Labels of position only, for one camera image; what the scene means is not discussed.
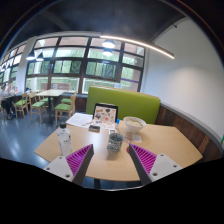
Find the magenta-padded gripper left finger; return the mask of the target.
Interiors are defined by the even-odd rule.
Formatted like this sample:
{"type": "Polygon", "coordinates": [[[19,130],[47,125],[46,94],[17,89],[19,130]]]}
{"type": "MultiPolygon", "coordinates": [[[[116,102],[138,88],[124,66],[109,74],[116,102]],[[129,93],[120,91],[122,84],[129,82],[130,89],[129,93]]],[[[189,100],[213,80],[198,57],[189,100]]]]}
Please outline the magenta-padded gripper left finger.
{"type": "Polygon", "coordinates": [[[44,170],[81,186],[93,155],[93,145],[90,144],[67,157],[58,156],[44,170]]]}

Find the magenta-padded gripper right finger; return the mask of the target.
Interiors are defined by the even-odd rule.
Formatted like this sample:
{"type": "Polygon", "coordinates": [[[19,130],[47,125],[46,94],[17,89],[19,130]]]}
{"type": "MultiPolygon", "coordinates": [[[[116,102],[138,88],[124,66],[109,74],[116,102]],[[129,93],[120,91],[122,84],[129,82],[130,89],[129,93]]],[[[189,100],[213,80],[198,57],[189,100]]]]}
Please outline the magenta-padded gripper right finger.
{"type": "Polygon", "coordinates": [[[166,154],[156,155],[134,144],[129,144],[128,153],[142,185],[147,185],[182,169],[166,154]]]}

